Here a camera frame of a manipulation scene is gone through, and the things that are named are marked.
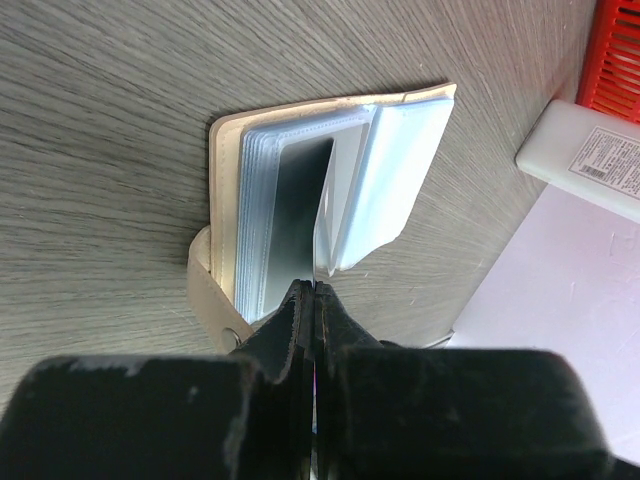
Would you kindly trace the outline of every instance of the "red plastic basket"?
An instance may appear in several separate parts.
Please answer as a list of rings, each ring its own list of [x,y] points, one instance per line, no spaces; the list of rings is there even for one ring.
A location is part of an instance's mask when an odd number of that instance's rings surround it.
[[[640,123],[640,0],[601,0],[579,105]]]

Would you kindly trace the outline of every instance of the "card holder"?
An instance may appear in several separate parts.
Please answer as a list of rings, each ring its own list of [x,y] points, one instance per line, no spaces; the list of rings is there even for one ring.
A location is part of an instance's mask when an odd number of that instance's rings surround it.
[[[209,332],[218,351],[228,351],[233,347],[232,341],[224,343],[223,338],[232,340],[235,338],[237,341],[243,341],[252,332],[250,325],[233,308],[236,298],[240,161],[244,133],[260,126],[304,119],[313,115],[349,110],[365,105],[400,105],[434,98],[453,98],[455,89],[455,84],[445,84],[413,92],[323,99],[243,112],[223,117],[214,123],[209,134],[211,226],[203,230],[192,243],[187,270],[187,294],[196,317]],[[334,150],[332,150],[330,158],[334,158]],[[327,178],[332,175],[331,169],[331,161],[329,161]],[[339,179],[340,174],[336,175],[336,173],[334,170],[333,178]],[[337,188],[338,192],[341,191],[338,187],[340,185],[334,187],[331,196],[326,196],[324,195],[325,185],[323,185],[324,200],[321,200],[318,214],[323,212],[322,202],[324,201],[328,215],[322,222],[317,222],[318,228],[316,228],[313,240],[316,264],[319,265],[319,268],[327,270],[330,268],[331,262],[327,260],[323,264],[319,258],[330,259],[332,244],[329,241],[325,242],[320,237],[325,235],[328,238],[330,224],[338,222],[335,216],[331,216],[332,210],[329,208],[330,202],[336,194],[335,189]]]

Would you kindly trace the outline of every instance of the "beige leather wallet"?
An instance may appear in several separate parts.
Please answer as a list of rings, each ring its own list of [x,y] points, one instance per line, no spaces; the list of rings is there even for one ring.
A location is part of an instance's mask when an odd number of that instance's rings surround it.
[[[453,97],[452,83],[405,93],[361,95],[302,102],[220,118],[209,132],[211,226],[189,250],[187,296],[216,349],[226,353],[253,333],[233,307],[238,238],[239,165],[243,133],[256,126],[367,104],[400,104]]]

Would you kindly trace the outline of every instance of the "gray wood grain surface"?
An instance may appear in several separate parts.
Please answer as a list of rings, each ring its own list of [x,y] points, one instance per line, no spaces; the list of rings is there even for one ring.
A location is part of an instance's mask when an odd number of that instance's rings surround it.
[[[61,353],[209,353],[185,302],[223,114],[450,80],[405,232],[332,279],[377,337],[446,332],[541,184],[514,154],[571,99],[594,1],[7,0],[0,9],[0,405]]]

